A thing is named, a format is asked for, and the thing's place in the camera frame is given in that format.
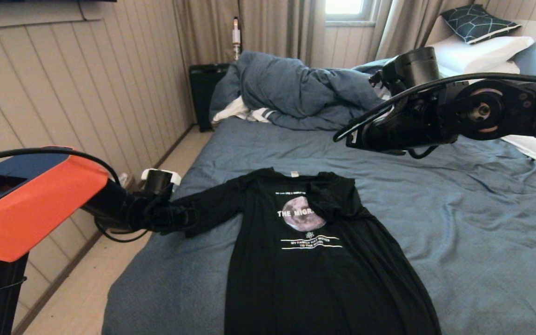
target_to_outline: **blue bedsheet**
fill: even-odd
[[[423,280],[443,333],[536,335],[536,161],[500,140],[460,138],[417,161],[352,150],[332,135],[226,120],[176,197],[269,166],[356,178],[364,206]],[[103,334],[221,334],[240,220],[192,239],[154,235],[111,288]]]

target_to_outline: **moon graphic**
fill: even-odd
[[[317,216],[309,208],[306,197],[296,197],[289,200],[285,207],[282,208],[282,211],[291,213],[291,216],[284,216],[283,219],[297,231],[312,231],[326,224],[324,219]]]

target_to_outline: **beige curtain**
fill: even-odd
[[[474,0],[382,0],[369,59],[384,59],[422,47],[438,15]]]
[[[237,0],[174,0],[181,50],[186,64],[233,61],[233,17]]]
[[[325,0],[239,0],[244,50],[322,66]]]

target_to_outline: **window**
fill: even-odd
[[[374,22],[379,0],[326,0],[327,21]]]

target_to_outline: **wall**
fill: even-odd
[[[502,19],[536,21],[536,0],[476,0],[492,15]],[[374,26],[327,26],[324,43],[326,67],[349,68],[367,63]]]
[[[536,0],[476,0],[500,19],[536,21]]]
[[[350,68],[367,63],[374,26],[327,26],[324,37],[324,66]]]
[[[138,181],[194,121],[173,4],[97,6],[102,20],[0,28],[0,150],[72,146]],[[79,210],[30,252],[15,324],[95,233]]]

